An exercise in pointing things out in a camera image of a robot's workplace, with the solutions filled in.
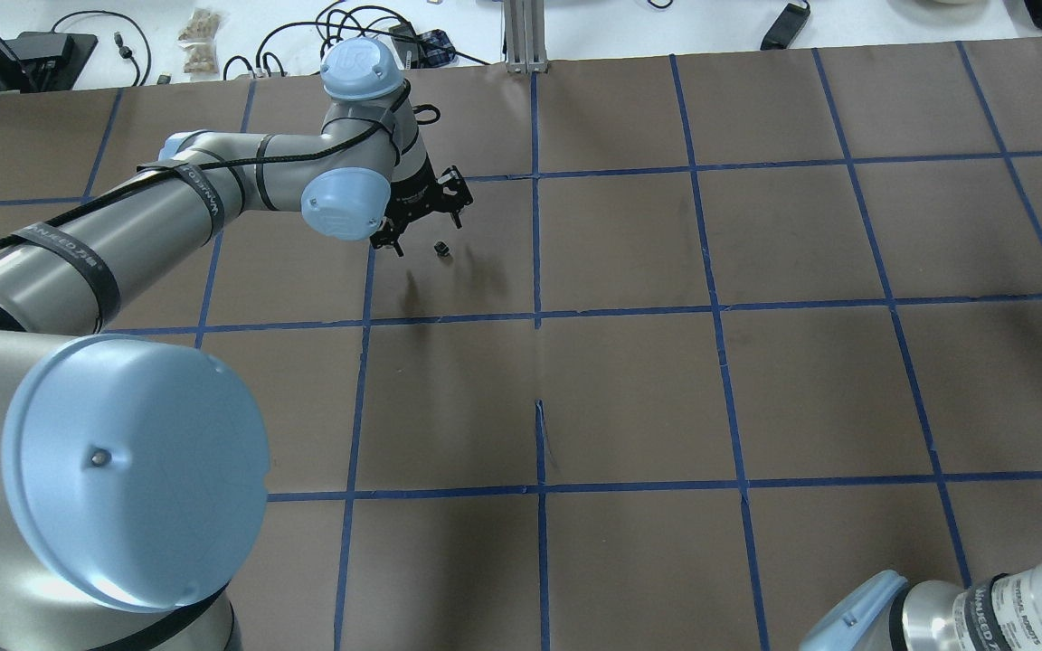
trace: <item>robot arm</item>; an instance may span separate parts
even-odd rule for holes
[[[408,82],[375,41],[322,66],[320,135],[193,132],[0,251],[0,648],[234,651],[223,586],[264,522],[268,443],[234,372],[102,331],[246,209],[394,247],[472,202],[438,180]]]

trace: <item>cable connector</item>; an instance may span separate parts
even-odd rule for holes
[[[121,58],[131,58],[135,55],[135,53],[131,51],[131,48],[127,48],[126,45],[123,45],[123,34],[118,31],[115,32],[115,46],[120,49]]]

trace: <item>white table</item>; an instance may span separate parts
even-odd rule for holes
[[[766,29],[787,0],[675,0],[673,7],[658,10],[645,0],[546,0],[546,49],[549,58],[648,57],[667,53],[733,52],[756,50]],[[364,4],[348,0],[345,5]],[[445,29],[455,48],[489,61],[503,60],[503,14],[492,0],[376,0],[404,14],[418,30]],[[976,41],[992,37],[1037,36],[1024,0],[976,0],[947,5],[935,0],[812,0],[813,14],[794,42],[797,48],[845,45],[889,45]],[[167,72],[173,82],[188,81],[182,74],[182,53],[176,45],[179,28],[196,4],[226,12],[216,44],[221,66],[232,54],[255,57],[257,45],[274,26],[312,20],[327,0],[0,0],[0,32],[14,37],[20,31],[49,29],[55,18],[79,9],[126,12],[140,22],[152,43],[153,65],[149,83]],[[145,52],[127,22],[111,17],[71,21],[67,31],[99,34],[99,49],[88,62],[76,87],[126,85],[131,64],[121,60],[111,33],[120,30],[135,50],[141,66]],[[312,26],[294,28],[274,37],[269,49],[293,74],[318,69],[319,41]],[[235,67],[232,74],[244,69]]]

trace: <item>light blue joint cap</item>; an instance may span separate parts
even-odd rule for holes
[[[811,629],[798,651],[852,651],[904,585],[907,580],[894,570],[875,574]]]
[[[348,102],[380,98],[404,83],[393,51],[371,37],[350,37],[333,46],[319,64],[319,76],[332,99]]]
[[[203,133],[203,130],[200,129],[200,131],[180,131],[178,133],[173,133],[169,135],[168,140],[166,140],[165,143],[163,143],[163,149],[160,149],[160,157],[158,157],[158,159],[156,160],[165,161],[170,159],[170,157],[174,157],[176,154],[179,153],[179,151],[181,151],[182,144],[187,143],[189,137],[197,133]]]
[[[392,196],[393,186],[379,172],[342,167],[313,178],[300,197],[300,210],[319,233],[364,240],[379,229]]]
[[[230,368],[120,334],[47,354],[3,425],[3,484],[26,544],[85,597],[131,614],[231,580],[264,524],[270,465],[259,408]]]

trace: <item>black power adapter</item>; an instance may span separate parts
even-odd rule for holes
[[[802,31],[802,26],[807,25],[807,19],[811,17],[811,3],[805,7],[790,3],[786,5],[782,14],[778,14],[774,24],[770,25],[770,31],[762,40],[764,50],[785,50],[789,48],[794,37]]]

